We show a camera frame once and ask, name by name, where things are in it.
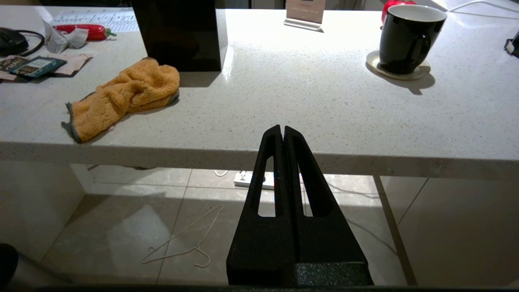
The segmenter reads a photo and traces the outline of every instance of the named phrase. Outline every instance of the computer mouse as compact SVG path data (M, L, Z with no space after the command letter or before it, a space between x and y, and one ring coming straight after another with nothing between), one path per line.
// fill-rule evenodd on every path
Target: computer mouse
M21 33L0 28L0 56L17 55L26 51L28 47L29 43Z

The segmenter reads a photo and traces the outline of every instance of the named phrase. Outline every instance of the floor tile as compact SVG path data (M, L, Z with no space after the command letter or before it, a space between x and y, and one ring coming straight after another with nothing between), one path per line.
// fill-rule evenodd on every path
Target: floor tile
M154 284L161 261L140 261L170 237L185 187L94 185L42 263L74 283Z
M372 176L324 175L332 192L378 194Z
M211 263L206 268L194 266L195 263L206 263L206 258L197 251L165 259L158 284L227 285L225 261L246 196L247 190L187 188L174 234L203 216L207 207L223 206L206 240L200 245L211 257ZM208 215L171 241L167 254L179 253L197 244L213 219L213 215Z
M152 168L136 170L131 167L100 165L90 171L95 182L173 185L185 187L191 169L187 168Z
M224 172L224 170L217 171L219 174ZM247 188L234 186L234 177L237 173L239 173L239 171L230 170L226 175L219 177L214 173L214 170L211 169L193 169L187 186L246 190Z
M407 285L378 195L335 193L376 285Z
M380 177L389 206L398 224L427 182L428 178L418 177Z

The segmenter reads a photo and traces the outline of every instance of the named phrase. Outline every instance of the mug handle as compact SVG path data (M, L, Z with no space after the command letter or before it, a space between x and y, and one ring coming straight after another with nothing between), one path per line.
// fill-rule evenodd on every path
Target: mug handle
M430 49L431 36L425 33L413 41L411 50L409 50L409 53L407 54L407 59L412 62L412 66L418 66L425 60Z

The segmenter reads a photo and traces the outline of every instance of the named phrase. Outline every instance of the clothes hanger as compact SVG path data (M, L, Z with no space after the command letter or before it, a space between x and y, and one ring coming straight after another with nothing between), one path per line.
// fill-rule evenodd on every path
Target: clothes hanger
M206 268L207 266L209 266L209 264L211 263L211 257L206 254L201 248L200 248L200 244L202 244L206 238L207 238L207 235L209 234L209 232L211 231L211 229L213 228L213 225L214 225L214 222L216 221L216 219L218 218L218 216L220 215L220 213L222 212L224 206L222 205L218 205L216 208L213 208L211 206L207 207L207 214L203 215L202 217L198 218L197 220L195 220L193 223L189 224L186 228L182 229L179 233L175 234L174 236L172 236L168 241L164 242L163 244L161 244L159 247L157 248L154 248L154 247L150 247L149 250L152 250L151 253L149 253L147 256L145 256L142 260L141 260L141 263L150 263L152 261L156 261L156 260L162 260L162 259L167 259L167 258L172 258L172 257L176 257L176 256L179 256L179 255L184 255L184 254L188 254L190 253L191 251L193 250L196 250L198 251L199 253L201 253L202 255L204 255L206 258L207 258L207 263L206 264L197 264L195 263L195 266L196 267L199 267L199 268ZM163 257L159 257L159 258L155 258L155 259L151 259L151 260L146 260L148 257L150 257L152 254L154 254L156 251L158 251L159 249L161 249L163 246L165 246L166 244L168 244L170 241L172 241L173 239L175 239L177 236L179 236L182 232L188 230L191 226L195 225L198 221L202 220L203 218L209 216L211 213L213 212L216 212L216 216L214 217L213 221L211 222L211 225L209 226L209 228L207 229L207 232L206 234L203 236L202 240L200 240L195 246L193 246L192 248L186 250L186 251L182 251L180 253L177 253L177 254L174 254L174 255L168 255L168 256L163 256Z

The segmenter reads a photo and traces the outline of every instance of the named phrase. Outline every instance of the mouse cable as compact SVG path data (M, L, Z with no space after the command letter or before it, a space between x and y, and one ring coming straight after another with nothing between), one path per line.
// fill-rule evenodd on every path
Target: mouse cable
M33 31L26 31L26 30L16 30L16 31L17 31L17 32L23 32L23 33L33 34L34 36L37 36L37 37L40 39L39 44L38 44L36 47L34 47L34 48L31 49L31 50L28 50L28 51L25 51L25 52L23 52L23 53L18 54L18 55L21 56L21 57L25 57L25 56L28 56L28 55L30 55L30 54L36 52L37 50L39 50L39 49L42 47L43 42L45 41L45 38L44 38L44 37L42 36L42 34L40 34L40 33L33 32Z

